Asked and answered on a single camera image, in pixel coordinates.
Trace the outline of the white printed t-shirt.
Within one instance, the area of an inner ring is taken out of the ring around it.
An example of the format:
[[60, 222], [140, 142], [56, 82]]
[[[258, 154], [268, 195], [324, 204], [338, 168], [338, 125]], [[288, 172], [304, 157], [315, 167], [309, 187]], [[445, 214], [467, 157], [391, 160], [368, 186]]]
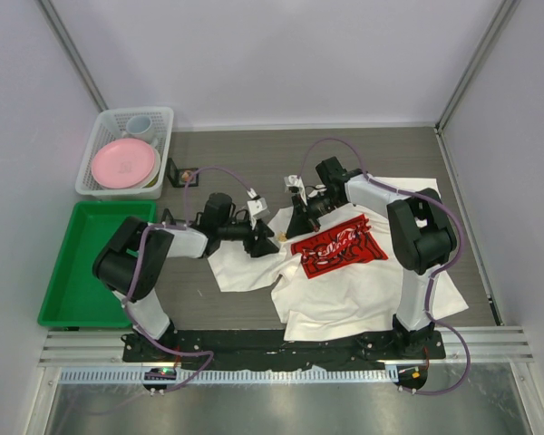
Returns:
[[[288, 341], [324, 341], [392, 328], [401, 301], [403, 268], [396, 260], [387, 219], [362, 206], [345, 205], [321, 217], [321, 229], [280, 241], [292, 208], [269, 225], [279, 252], [252, 258], [241, 243], [224, 241], [209, 256], [222, 292], [269, 287]], [[433, 318], [467, 309], [446, 272], [437, 275]]]

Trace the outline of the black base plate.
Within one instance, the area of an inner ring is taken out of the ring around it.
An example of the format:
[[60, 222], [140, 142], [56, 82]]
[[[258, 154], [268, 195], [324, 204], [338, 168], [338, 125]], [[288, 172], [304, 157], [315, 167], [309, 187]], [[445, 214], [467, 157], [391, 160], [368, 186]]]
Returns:
[[423, 345], [405, 349], [390, 332], [361, 333], [323, 342], [289, 342], [281, 330], [180, 330], [160, 343], [180, 353], [166, 353], [140, 333], [126, 333], [122, 360], [126, 363], [179, 363], [197, 370], [211, 351], [213, 371], [292, 372], [320, 367], [328, 371], [380, 368], [385, 361], [442, 360], [446, 352], [442, 336], [435, 332]]

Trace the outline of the pink plate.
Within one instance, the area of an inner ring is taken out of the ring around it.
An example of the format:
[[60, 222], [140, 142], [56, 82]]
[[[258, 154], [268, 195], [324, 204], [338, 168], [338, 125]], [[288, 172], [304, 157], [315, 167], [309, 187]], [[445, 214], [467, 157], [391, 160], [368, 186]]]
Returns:
[[119, 139], [96, 153], [91, 173], [104, 188], [127, 189], [147, 178], [154, 161], [154, 148], [150, 144], [132, 138]]

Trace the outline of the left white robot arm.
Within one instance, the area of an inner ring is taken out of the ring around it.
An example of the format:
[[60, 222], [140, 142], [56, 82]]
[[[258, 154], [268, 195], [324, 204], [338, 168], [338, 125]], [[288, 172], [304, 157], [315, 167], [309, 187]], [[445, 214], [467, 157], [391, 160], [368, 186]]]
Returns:
[[127, 217], [94, 260], [94, 277], [119, 300], [154, 361], [168, 360], [175, 349], [174, 324], [155, 290], [167, 259], [208, 257], [224, 241], [241, 243], [252, 258], [278, 252], [274, 232], [262, 220], [268, 213], [265, 199], [253, 190], [248, 196], [247, 208], [239, 212], [231, 196], [212, 193], [190, 224]]

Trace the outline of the black box with orange brooch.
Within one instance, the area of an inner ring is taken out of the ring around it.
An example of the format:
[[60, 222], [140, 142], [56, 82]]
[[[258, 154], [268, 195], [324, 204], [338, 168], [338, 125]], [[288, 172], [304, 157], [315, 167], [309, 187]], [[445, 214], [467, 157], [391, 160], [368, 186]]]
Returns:
[[183, 189], [186, 185], [197, 187], [199, 185], [198, 168], [178, 168], [173, 158], [168, 158], [166, 163], [166, 177], [172, 187]]

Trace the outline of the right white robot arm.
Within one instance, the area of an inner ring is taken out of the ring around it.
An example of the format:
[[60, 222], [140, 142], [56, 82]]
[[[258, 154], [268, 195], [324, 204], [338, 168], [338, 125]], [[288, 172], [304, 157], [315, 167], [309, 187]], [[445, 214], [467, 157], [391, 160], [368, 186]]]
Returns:
[[306, 193], [300, 176], [285, 177], [293, 205], [287, 237], [319, 231], [320, 218], [345, 205], [362, 206], [384, 216], [394, 256], [403, 268], [391, 345], [403, 358], [424, 353], [434, 330], [432, 300], [437, 275], [458, 259], [451, 253], [461, 250], [457, 219], [431, 188], [412, 192], [394, 187], [361, 169], [344, 169], [335, 157], [321, 161], [316, 172], [321, 180], [316, 194]]

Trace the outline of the yellow-green plate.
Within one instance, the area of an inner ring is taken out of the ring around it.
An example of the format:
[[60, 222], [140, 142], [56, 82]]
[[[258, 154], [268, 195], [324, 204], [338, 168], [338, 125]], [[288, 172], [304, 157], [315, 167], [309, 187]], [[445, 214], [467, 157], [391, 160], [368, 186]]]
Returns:
[[161, 164], [161, 157], [160, 153], [157, 150], [154, 150], [154, 165], [152, 167], [151, 172], [148, 174], [147, 178], [141, 183], [142, 188], [148, 188], [153, 186], [159, 177], [160, 173], [160, 164]]

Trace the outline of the light blue cup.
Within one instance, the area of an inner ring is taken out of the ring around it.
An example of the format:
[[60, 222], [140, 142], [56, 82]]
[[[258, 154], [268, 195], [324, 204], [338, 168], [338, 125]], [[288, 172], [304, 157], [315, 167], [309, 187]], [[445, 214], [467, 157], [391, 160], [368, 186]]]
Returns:
[[151, 117], [147, 115], [131, 117], [126, 123], [122, 137], [142, 140], [153, 148], [157, 147], [157, 132]]

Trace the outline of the white plastic basket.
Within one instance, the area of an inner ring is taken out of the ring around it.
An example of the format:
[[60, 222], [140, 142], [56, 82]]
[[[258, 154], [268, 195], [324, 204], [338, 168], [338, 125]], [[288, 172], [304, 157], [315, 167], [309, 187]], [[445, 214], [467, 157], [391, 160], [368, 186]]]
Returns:
[[[129, 188], [106, 188], [95, 180], [92, 163], [98, 151], [114, 140], [126, 138], [128, 121], [138, 115], [151, 119], [155, 129], [152, 145], [159, 154], [157, 174], [145, 185]], [[87, 141], [83, 160], [75, 182], [75, 190], [84, 196], [100, 200], [144, 200], [160, 197], [163, 178], [166, 174], [170, 150], [170, 138], [174, 122], [174, 111], [166, 106], [142, 106], [102, 111], [96, 118]]]

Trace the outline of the green plastic tray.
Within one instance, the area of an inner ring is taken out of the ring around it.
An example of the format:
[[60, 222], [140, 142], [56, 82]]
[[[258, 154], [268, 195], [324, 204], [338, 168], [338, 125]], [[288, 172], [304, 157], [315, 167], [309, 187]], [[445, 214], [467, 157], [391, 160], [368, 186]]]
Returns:
[[75, 204], [37, 323], [48, 328], [124, 329], [131, 325], [115, 296], [92, 274], [95, 258], [128, 217], [153, 222], [153, 201]]

